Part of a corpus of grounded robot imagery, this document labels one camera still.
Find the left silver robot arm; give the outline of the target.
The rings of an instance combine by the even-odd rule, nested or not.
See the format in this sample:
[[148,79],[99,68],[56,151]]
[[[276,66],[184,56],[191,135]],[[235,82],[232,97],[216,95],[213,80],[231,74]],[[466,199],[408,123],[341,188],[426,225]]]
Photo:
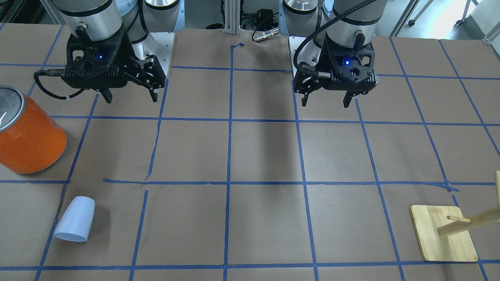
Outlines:
[[372,38],[385,0],[282,0],[279,32],[304,40],[291,49],[293,90],[302,106],[319,89],[345,91],[343,106],[379,83]]

